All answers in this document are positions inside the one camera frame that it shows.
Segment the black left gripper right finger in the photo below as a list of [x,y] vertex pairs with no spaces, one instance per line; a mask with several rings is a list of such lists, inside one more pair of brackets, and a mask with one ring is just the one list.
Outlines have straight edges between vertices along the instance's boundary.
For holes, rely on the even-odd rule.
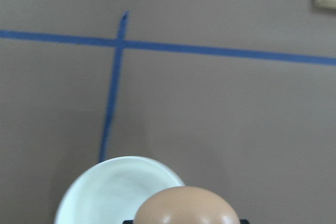
[[240,224],[249,224],[249,221],[247,219],[240,219]]

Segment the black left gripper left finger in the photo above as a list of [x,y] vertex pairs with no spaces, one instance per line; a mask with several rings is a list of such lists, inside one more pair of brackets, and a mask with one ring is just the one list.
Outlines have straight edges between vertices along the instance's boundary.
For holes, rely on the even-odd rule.
[[125,220],[123,224],[133,224],[134,220]]

